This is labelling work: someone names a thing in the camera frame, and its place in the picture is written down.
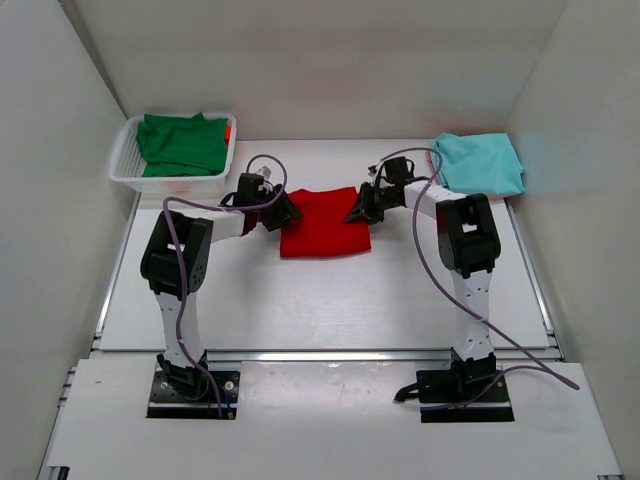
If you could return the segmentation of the red t shirt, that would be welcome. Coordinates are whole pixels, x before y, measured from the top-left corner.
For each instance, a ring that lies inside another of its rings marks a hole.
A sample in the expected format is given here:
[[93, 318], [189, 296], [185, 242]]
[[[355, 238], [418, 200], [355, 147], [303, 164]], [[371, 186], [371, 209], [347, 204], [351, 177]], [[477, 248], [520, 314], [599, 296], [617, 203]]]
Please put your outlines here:
[[371, 250], [366, 223], [345, 223], [357, 200], [356, 188], [328, 191], [299, 189], [289, 195], [302, 213], [281, 230], [280, 257], [324, 259], [351, 256]]

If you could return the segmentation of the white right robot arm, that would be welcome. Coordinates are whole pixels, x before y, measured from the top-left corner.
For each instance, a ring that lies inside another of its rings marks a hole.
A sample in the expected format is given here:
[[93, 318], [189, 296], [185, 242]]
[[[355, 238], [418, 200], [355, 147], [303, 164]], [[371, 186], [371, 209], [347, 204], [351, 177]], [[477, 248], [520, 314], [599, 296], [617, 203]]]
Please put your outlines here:
[[451, 273], [454, 292], [436, 287], [457, 307], [453, 341], [455, 358], [484, 361], [494, 352], [490, 340], [489, 287], [501, 243], [489, 199], [484, 194], [456, 193], [435, 183], [434, 177], [414, 175], [412, 160], [396, 156], [369, 168], [371, 180], [361, 184], [356, 201], [346, 215], [347, 224], [369, 225], [384, 220], [385, 212], [407, 208], [412, 213], [412, 235], [419, 259], [417, 220], [420, 214], [435, 221], [438, 254]]

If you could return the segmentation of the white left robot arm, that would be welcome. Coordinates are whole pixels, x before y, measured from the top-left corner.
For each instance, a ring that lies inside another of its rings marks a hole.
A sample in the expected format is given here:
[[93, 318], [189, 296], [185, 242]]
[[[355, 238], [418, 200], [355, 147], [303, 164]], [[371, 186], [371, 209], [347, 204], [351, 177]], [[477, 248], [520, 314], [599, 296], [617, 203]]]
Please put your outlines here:
[[209, 263], [210, 245], [240, 238], [257, 225], [283, 229], [303, 218], [283, 184], [271, 184], [259, 173], [240, 176], [237, 188], [217, 206], [203, 205], [209, 218], [190, 217], [169, 208], [171, 203], [197, 208], [195, 202], [164, 200], [141, 260], [141, 275], [159, 304], [165, 350], [158, 362], [165, 369], [204, 368], [205, 350], [199, 333], [196, 297]]

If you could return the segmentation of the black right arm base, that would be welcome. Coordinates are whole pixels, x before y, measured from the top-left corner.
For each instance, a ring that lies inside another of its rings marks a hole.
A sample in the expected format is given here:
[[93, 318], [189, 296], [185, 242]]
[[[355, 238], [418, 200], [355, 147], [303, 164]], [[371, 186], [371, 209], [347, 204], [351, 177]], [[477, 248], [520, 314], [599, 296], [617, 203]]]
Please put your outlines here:
[[418, 370], [394, 402], [416, 400], [423, 424], [510, 423], [515, 420], [508, 387], [496, 356], [474, 360], [452, 355], [446, 369]]

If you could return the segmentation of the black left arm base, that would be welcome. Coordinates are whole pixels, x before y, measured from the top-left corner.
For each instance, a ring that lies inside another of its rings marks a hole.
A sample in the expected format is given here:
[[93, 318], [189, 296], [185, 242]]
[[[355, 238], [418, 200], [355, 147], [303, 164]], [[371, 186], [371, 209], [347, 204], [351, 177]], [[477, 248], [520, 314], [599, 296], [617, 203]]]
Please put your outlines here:
[[224, 367], [210, 370], [218, 393], [200, 370], [175, 367], [156, 357], [146, 417], [151, 419], [235, 420], [237, 418], [241, 371]]

